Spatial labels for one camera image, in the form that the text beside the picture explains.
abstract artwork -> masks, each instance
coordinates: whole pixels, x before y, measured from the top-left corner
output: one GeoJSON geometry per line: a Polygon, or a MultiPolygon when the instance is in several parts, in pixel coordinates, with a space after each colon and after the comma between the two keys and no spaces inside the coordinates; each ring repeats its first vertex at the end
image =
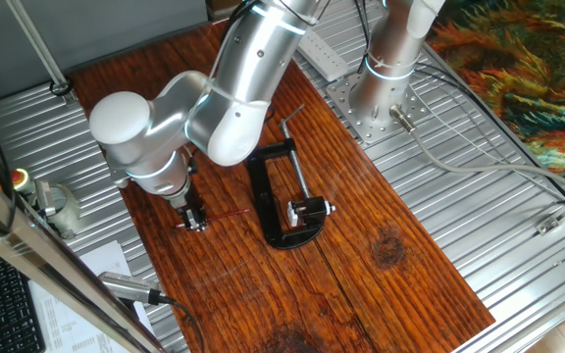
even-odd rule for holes
{"type": "Polygon", "coordinates": [[[565,0],[447,0],[428,37],[552,171],[565,168],[565,0]]]}

silver cylinder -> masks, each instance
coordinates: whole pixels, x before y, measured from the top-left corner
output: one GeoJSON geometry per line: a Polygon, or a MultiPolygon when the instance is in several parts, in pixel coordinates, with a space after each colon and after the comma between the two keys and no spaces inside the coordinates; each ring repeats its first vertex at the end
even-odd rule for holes
{"type": "MultiPolygon", "coordinates": [[[[310,21],[319,1],[285,0],[285,5],[310,21]]],[[[269,103],[286,71],[307,24],[278,0],[254,5],[241,18],[223,48],[215,87],[237,101],[269,103]]],[[[237,105],[215,89],[189,121],[189,139],[208,154],[208,143],[226,111],[237,105]]]]}
{"type": "Polygon", "coordinates": [[[426,36],[407,29],[411,1],[391,0],[389,14],[372,31],[364,72],[350,91],[350,107],[362,120],[388,123],[389,109],[408,108],[406,91],[426,36]]]}

black clamp jaw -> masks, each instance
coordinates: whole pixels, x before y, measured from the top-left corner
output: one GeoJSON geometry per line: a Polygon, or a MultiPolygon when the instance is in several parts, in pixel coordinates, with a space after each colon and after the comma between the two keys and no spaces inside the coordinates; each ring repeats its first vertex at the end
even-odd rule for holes
{"type": "Polygon", "coordinates": [[[295,158],[295,142],[287,138],[284,142],[257,148],[247,159],[252,192],[256,202],[256,213],[261,222],[265,240],[281,250],[293,249],[313,240],[324,228],[326,216],[334,211],[334,206],[323,197],[305,197],[302,201],[291,201],[287,205],[287,215],[292,227],[300,227],[284,232],[278,215],[272,185],[267,173],[266,161],[283,156],[295,158]]]}

wooden tabletop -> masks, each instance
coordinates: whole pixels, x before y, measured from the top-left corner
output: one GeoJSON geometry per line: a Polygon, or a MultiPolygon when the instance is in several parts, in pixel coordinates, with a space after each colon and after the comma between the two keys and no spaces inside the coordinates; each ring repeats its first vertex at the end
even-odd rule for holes
{"type": "MultiPolygon", "coordinates": [[[[90,112],[128,90],[153,99],[186,70],[208,74],[226,24],[205,25],[72,75],[90,112]]],[[[283,140],[289,123],[313,195],[337,209],[324,231],[294,250],[265,242],[256,212],[175,231],[179,215],[137,185],[122,190],[136,229],[171,297],[192,311],[209,352],[448,352],[493,318],[465,280],[292,63],[259,145],[283,140]]],[[[223,168],[199,153],[193,182],[209,216],[251,209],[243,164],[223,168]]],[[[281,208],[301,199],[287,158],[268,162],[281,208]]],[[[197,337],[175,311],[189,348],[197,337]]]]}

aluminum ribbed plate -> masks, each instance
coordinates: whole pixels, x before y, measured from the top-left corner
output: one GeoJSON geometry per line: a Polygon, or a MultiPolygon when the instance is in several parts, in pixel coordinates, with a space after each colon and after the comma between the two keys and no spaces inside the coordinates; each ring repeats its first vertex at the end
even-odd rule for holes
{"type": "MultiPolygon", "coordinates": [[[[80,202],[79,231],[66,241],[78,255],[117,240],[132,275],[158,282],[79,104],[67,106],[49,84],[2,99],[0,141],[11,168],[63,184],[80,202]]],[[[164,347],[188,352],[170,306],[145,305],[145,311],[164,347]]]]}
{"type": "MultiPolygon", "coordinates": [[[[379,2],[368,2],[370,26],[384,15],[379,2]]],[[[352,0],[333,0],[314,31],[356,75],[365,39],[352,0]]],[[[563,197],[552,184],[507,171],[465,175],[440,170],[401,127],[365,143],[327,95],[329,82],[300,55],[295,60],[496,318],[458,352],[524,350],[565,320],[565,225],[546,236],[536,230],[539,221],[561,207],[563,197]]],[[[429,48],[421,62],[443,65],[429,48]]],[[[499,163],[495,159],[536,161],[496,117],[460,91],[420,73],[412,76],[411,85],[443,121],[429,113],[413,117],[425,144],[444,163],[474,167],[499,163]]]]}

